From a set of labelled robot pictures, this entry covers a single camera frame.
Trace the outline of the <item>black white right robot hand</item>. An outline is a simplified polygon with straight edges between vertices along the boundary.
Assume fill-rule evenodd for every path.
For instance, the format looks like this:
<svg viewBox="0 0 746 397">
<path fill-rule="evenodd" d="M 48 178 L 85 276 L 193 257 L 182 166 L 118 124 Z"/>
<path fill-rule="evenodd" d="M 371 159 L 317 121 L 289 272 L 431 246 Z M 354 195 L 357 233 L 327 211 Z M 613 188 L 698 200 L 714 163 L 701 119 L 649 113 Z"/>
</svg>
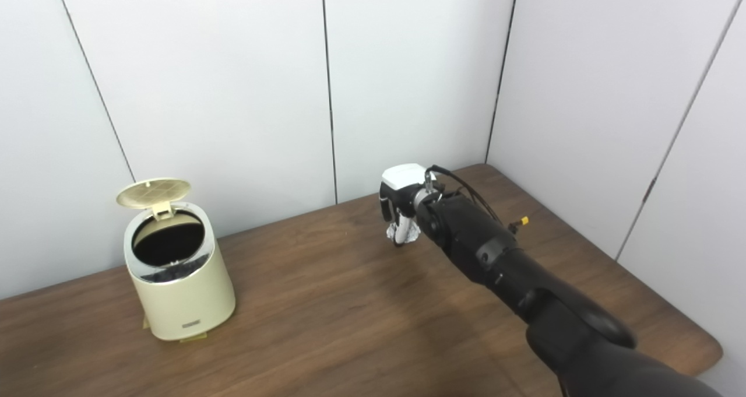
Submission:
<svg viewBox="0 0 746 397">
<path fill-rule="evenodd" d="M 417 209 L 426 198 L 437 193 L 436 179 L 422 165 L 397 165 L 383 172 L 379 201 L 383 219 L 389 224 L 386 235 L 394 246 L 401 247 L 417 239 L 420 233 Z"/>
</svg>

